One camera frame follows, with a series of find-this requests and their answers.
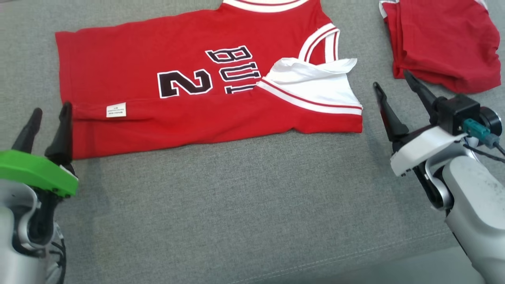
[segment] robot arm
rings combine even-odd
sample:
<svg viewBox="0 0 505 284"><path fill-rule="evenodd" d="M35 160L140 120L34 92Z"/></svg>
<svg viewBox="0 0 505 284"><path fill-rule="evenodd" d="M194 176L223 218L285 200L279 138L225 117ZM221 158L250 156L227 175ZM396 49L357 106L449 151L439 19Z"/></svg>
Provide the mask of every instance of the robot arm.
<svg viewBox="0 0 505 284"><path fill-rule="evenodd" d="M59 202L75 195L78 184L70 165L72 106L64 104L46 158L30 154L41 118L42 111L35 109L12 150L0 152L0 284L45 283L56 236L65 257L53 215ZM58 283L64 274L63 266Z"/></svg>
<svg viewBox="0 0 505 284"><path fill-rule="evenodd" d="M465 96L435 97L410 72L405 77L430 115L430 125L409 133L374 83L381 116L393 143L397 176L414 171L432 206L488 284L505 282L505 188L479 162L468 136L492 148L502 125L488 108Z"/></svg>

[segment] white trim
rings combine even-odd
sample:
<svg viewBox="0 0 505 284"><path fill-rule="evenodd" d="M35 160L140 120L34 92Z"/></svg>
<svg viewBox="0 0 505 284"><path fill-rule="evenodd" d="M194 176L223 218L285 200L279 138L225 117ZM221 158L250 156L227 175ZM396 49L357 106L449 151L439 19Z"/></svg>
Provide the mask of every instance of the white trim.
<svg viewBox="0 0 505 284"><path fill-rule="evenodd" d="M326 63L338 60L338 38L340 37L340 30L337 29L336 33L326 36L324 43L324 57Z"/></svg>
<svg viewBox="0 0 505 284"><path fill-rule="evenodd" d="M386 11L384 10L384 7L382 6L382 4L384 3L392 3L392 4L397 4L399 2L399 0L396 0L396 1L379 1L379 12L382 16L383 19L385 19L387 17L387 13Z"/></svg>
<svg viewBox="0 0 505 284"><path fill-rule="evenodd" d="M223 3L252 12L277 13L291 10L308 1L309 0L223 0Z"/></svg>
<svg viewBox="0 0 505 284"><path fill-rule="evenodd" d="M308 103L306 101L299 100L297 98L294 98L292 96L289 96L278 89L266 84L263 81L258 82L258 87L266 90L267 92L276 95L277 97L295 105L298 107L301 107L303 109L315 111L315 112L321 112L321 113L332 113L332 114L355 114L355 115L361 115L362 109L356 109L356 108L339 108L339 107L329 107L329 106L321 106L321 105L315 105Z"/></svg>
<svg viewBox="0 0 505 284"><path fill-rule="evenodd" d="M324 43L324 58L325 62L333 62L335 61L335 55L334 55L334 48L333 48L333 43L335 42L335 34L329 34L325 38L325 43Z"/></svg>
<svg viewBox="0 0 505 284"><path fill-rule="evenodd" d="M312 52L314 51L314 48L318 45L318 43L320 43L323 39L325 39L326 36L339 32L340 30L337 29L337 27L335 27L335 25L332 23L322 26L307 38L307 40L301 47L300 53L298 54L298 59L305 61L305 58L307 58L307 62L309 62Z"/></svg>

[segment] armhole trim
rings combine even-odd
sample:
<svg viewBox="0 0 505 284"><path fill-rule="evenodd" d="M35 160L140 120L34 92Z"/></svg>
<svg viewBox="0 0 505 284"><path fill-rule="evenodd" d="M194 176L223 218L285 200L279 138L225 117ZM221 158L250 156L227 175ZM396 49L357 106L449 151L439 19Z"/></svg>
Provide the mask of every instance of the armhole trim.
<svg viewBox="0 0 505 284"><path fill-rule="evenodd" d="M314 48L325 40L325 60L326 63L335 61L338 58L338 37L340 30L332 23L326 24L311 34L302 45L298 59L309 62Z"/></svg>

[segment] gray couch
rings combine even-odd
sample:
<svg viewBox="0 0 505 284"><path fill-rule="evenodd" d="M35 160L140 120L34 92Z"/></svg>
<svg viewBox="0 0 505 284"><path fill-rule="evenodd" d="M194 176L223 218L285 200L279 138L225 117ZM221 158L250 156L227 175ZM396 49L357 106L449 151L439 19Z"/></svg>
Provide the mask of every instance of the gray couch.
<svg viewBox="0 0 505 284"><path fill-rule="evenodd" d="M42 155L61 107L54 32L214 9L220 0L17 0L0 5L0 149L31 110L44 118ZM341 29L339 55L358 58L350 84L364 133L296 132L75 162L78 196L56 218L68 246L67 282L305 283L457 246L413 174L397 178L372 83L411 129L419 99L391 72L378 0L322 1ZM489 0L505 32L505 2ZM505 58L502 48L499 54ZM437 94L451 96L443 87ZM505 115L505 87L472 98ZM505 167L484 159L505 182Z"/></svg>

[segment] connector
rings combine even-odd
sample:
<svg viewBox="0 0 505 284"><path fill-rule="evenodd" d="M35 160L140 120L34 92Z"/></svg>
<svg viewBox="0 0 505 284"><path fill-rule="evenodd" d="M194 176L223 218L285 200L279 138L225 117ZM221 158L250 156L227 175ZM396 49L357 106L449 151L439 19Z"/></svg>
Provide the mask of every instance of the connector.
<svg viewBox="0 0 505 284"><path fill-rule="evenodd" d="M488 148L493 149L495 143L499 143L500 137L491 133L491 130L477 121L469 118L463 122L463 132L469 136L479 139Z"/></svg>

